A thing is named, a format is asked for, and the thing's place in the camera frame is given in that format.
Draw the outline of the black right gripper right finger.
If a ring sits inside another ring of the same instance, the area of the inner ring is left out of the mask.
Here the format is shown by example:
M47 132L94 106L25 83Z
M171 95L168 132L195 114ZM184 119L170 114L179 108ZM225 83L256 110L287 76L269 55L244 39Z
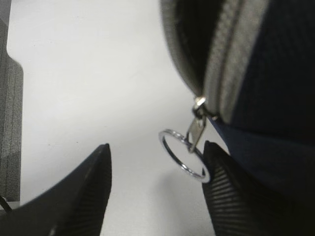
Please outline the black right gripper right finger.
M202 184L217 236L313 236L315 208L275 192L247 173L219 145L206 141Z

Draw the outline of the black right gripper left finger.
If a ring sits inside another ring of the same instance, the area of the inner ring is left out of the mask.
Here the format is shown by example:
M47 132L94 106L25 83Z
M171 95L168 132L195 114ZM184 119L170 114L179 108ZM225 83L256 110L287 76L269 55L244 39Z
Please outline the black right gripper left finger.
M32 201L0 217L2 236L98 236L111 193L108 144Z

